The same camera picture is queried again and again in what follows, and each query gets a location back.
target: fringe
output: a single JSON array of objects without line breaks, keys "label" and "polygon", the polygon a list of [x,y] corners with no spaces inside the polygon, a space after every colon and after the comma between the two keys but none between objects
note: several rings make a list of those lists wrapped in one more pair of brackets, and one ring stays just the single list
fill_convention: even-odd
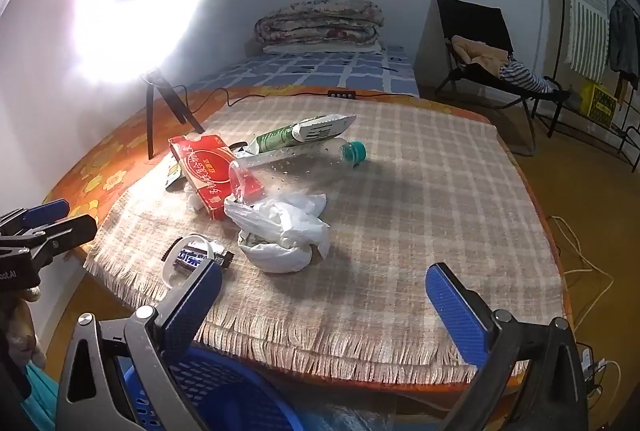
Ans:
[{"label": "fringe", "polygon": [[[157,305],[167,293],[164,284],[131,273],[126,265],[108,258],[99,261],[89,257],[84,268],[133,308]],[[194,340],[267,366],[345,381],[451,384],[471,382],[476,373],[475,366],[463,363],[450,340],[393,343],[349,332],[324,334],[286,320],[245,311],[231,313],[219,304],[213,306]],[[525,369],[526,362],[516,363],[513,375]]]}]

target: teal bottle cap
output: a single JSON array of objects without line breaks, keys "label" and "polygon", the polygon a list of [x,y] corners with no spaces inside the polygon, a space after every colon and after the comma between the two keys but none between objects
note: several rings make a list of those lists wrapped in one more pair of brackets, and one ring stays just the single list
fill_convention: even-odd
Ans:
[{"label": "teal bottle cap", "polygon": [[359,140],[348,142],[342,147],[342,156],[347,162],[353,162],[357,166],[367,158],[367,150]]}]

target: blue plaid bed sheet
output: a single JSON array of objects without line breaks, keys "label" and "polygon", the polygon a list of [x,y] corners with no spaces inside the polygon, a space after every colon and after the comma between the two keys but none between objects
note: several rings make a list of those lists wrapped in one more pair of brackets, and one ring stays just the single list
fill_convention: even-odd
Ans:
[{"label": "blue plaid bed sheet", "polygon": [[292,84],[379,90],[419,97],[412,64],[401,46],[367,53],[262,54],[208,75],[189,89]]}]

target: metal screw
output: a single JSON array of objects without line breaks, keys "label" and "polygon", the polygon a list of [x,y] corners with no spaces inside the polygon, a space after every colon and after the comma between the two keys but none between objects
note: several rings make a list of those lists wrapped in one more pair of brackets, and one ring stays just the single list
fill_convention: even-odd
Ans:
[{"label": "metal screw", "polygon": [[508,323],[513,319],[513,316],[507,310],[503,308],[499,308],[495,311],[495,318],[498,319],[501,323]]},{"label": "metal screw", "polygon": [[149,319],[154,313],[154,308],[149,305],[141,306],[136,310],[136,316],[140,319]]},{"label": "metal screw", "polygon": [[93,320],[94,320],[94,316],[92,316],[90,313],[84,313],[78,318],[78,324],[85,326]]},{"label": "metal screw", "polygon": [[566,330],[567,328],[569,328],[569,323],[566,322],[566,319],[561,317],[557,317],[554,319],[554,325],[560,330]]}]

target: black chair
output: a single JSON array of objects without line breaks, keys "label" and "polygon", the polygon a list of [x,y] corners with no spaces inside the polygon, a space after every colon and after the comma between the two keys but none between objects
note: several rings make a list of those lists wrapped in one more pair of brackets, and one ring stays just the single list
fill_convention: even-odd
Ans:
[{"label": "black chair", "polygon": [[[476,63],[466,64],[453,50],[451,38],[454,36],[461,36],[473,41],[481,41],[489,46],[501,48],[506,50],[509,55],[513,55],[513,46],[511,45],[511,38],[509,37],[509,31],[507,25],[504,23],[502,11],[499,8],[485,7],[484,5],[470,4],[468,2],[460,2],[459,0],[437,0],[438,10],[440,11],[440,22],[442,23],[442,31],[445,37],[445,44],[447,47],[447,64],[449,65],[449,75],[446,79],[436,88],[435,93],[439,95],[442,89],[451,82],[454,93],[457,93],[456,82],[460,79],[468,79],[483,86],[496,88],[508,94],[518,96],[514,101],[507,104],[501,104],[500,106],[488,106],[487,104],[476,104],[485,108],[491,108],[492,110],[503,110],[510,106],[522,103],[527,121],[529,122],[529,130],[531,132],[531,139],[533,141],[533,148],[527,148],[522,146],[510,147],[511,153],[533,156],[536,154],[536,133],[533,129],[533,118],[536,115],[538,109],[538,103],[542,101],[552,101],[556,106],[556,112],[552,121],[552,128],[549,130],[552,133],[552,129],[558,122],[558,116],[562,108],[562,103],[569,97],[569,91],[562,90],[562,87],[552,78],[545,76],[544,78],[552,82],[557,90],[553,90],[550,93],[540,93],[525,90],[523,88],[512,85],[505,82],[493,74],[485,70],[482,66]],[[452,59],[455,63],[455,68],[452,65]],[[533,108],[529,110],[527,100],[534,100]]]}]

